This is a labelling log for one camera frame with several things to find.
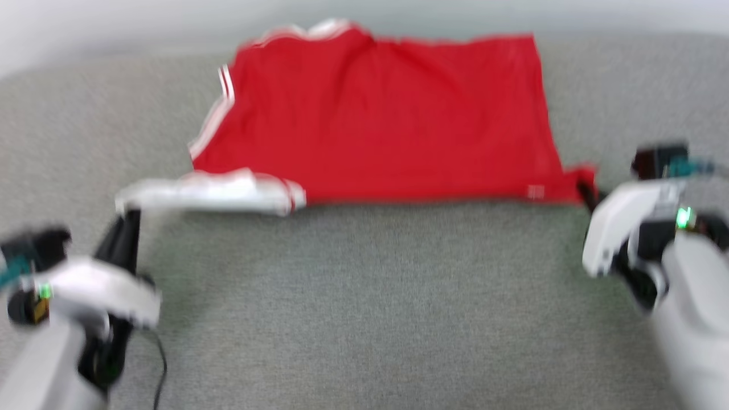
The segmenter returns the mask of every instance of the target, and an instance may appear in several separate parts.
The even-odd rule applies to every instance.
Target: white wall
[[[497,31],[729,33],[729,0],[0,0],[0,76],[119,53],[232,50],[271,26],[329,17],[378,34]]]

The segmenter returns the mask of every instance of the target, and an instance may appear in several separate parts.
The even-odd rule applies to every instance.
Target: gray fabric surface
[[[729,42],[540,37],[565,163],[629,178],[641,142],[729,154]],[[190,170],[186,143],[227,56],[123,58],[0,83],[0,227],[65,221],[89,252],[113,196]],[[726,187],[698,183],[695,206]],[[147,214],[140,266],[164,292],[163,409],[671,409],[644,320],[580,266],[586,212],[508,202],[327,206],[286,219]],[[0,320],[0,379],[28,332]],[[137,336],[112,408],[150,409]]]

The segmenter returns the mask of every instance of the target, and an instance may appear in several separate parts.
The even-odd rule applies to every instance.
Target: black cable
[[[602,202],[603,199],[607,198],[607,193],[598,190],[595,192],[595,187],[592,184],[588,184],[584,181],[577,182],[577,192],[582,197],[582,202],[588,208],[590,213],[595,211],[595,208]]]
[[[160,350],[160,356],[162,358],[162,376],[160,376],[160,382],[157,385],[157,391],[155,392],[155,405],[153,410],[157,410],[160,406],[160,397],[162,397],[162,389],[165,387],[165,380],[167,379],[167,356],[165,355],[165,348],[162,346],[162,340],[160,335],[153,330],[149,330],[149,333],[155,338],[157,342],[157,348]]]

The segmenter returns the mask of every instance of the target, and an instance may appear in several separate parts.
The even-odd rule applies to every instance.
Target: cable
[[[677,158],[670,162],[663,172],[664,178],[690,177],[692,175],[712,175],[716,172],[716,165],[703,158],[691,159]]]
[[[599,204],[599,198],[596,195],[594,188],[584,181],[578,181],[577,192],[580,193],[582,202],[588,208],[588,211],[590,211],[590,213],[595,212],[595,208],[597,208],[597,205]]]
[[[157,332],[153,330],[148,330],[148,332],[154,337],[155,341],[157,342],[157,348],[160,350],[160,356],[162,358],[162,376],[160,376],[160,382],[157,385],[157,391],[155,392],[155,405],[153,410],[157,410],[160,406],[160,397],[162,397],[162,389],[165,387],[165,380],[167,379],[167,356],[165,355],[165,348],[162,346],[162,340],[160,339],[160,335],[157,334]]]

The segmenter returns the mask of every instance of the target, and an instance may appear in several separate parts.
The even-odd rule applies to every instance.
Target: white plastic casing
[[[156,328],[162,295],[129,272],[88,256],[69,259],[47,273],[34,277],[36,288],[50,285],[51,316],[63,307],[83,319],[95,313],[113,314],[136,327]]]
[[[5,375],[0,410],[105,410],[108,397],[78,372],[85,329],[67,317],[38,325]]]
[[[663,253],[671,288],[650,325],[682,409],[729,409],[729,264],[704,236],[679,232]]]
[[[633,230],[654,213],[657,207],[674,204],[683,194],[685,182],[680,179],[627,182],[615,189],[595,209],[582,264],[592,277],[609,272],[613,257],[628,240]]]

